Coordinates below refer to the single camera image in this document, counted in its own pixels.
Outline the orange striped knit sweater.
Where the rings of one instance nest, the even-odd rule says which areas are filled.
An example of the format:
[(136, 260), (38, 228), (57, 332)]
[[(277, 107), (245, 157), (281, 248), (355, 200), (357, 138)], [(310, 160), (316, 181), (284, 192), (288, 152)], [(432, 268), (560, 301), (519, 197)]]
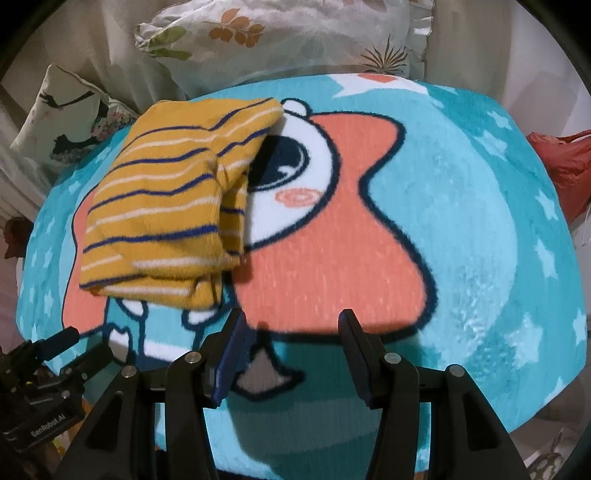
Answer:
[(274, 98), (161, 101), (130, 128), (93, 191), (79, 286), (208, 310), (242, 263), (249, 167), (283, 118)]

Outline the dark red cloth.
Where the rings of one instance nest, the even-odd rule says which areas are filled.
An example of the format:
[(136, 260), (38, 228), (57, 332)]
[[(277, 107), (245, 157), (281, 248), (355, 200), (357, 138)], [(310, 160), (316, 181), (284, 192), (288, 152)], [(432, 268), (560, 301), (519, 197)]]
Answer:
[(5, 259), (24, 258), (33, 231), (33, 223), (25, 217), (14, 217), (4, 227)]

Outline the turquoise cartoon fleece blanket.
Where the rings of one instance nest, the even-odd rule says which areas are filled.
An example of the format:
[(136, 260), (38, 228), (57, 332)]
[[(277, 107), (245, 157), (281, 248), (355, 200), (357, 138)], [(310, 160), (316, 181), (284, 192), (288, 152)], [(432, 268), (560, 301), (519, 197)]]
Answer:
[(493, 99), (378, 74), (259, 82), (206, 99), (274, 98), (283, 118), (252, 166), (242, 263), (221, 303), (187, 310), (79, 286), (93, 191), (130, 128), (67, 170), (28, 244), (16, 322), (65, 327), (64, 367), (107, 343), (119, 364), (167, 366), (245, 311), (256, 343), (205, 420), (218, 468), (260, 479), (359, 479), (379, 415), (353, 389), (342, 310), (413, 364), (464, 366), (508, 430), (581, 372), (575, 249), (542, 161)]

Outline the white eyelash print cushion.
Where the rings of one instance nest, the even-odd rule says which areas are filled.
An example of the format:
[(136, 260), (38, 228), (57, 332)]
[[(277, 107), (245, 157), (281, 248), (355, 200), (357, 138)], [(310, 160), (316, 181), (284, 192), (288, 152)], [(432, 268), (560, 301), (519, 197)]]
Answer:
[(11, 150), (57, 176), (136, 119), (122, 102), (51, 64)]

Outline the white floral pillow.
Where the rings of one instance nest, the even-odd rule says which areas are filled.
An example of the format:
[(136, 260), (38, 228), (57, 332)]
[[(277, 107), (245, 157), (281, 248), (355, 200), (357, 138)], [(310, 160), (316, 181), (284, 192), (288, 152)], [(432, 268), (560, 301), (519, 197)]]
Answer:
[(256, 81), (372, 73), (421, 80), (432, 1), (188, 1), (134, 29), (190, 98)]

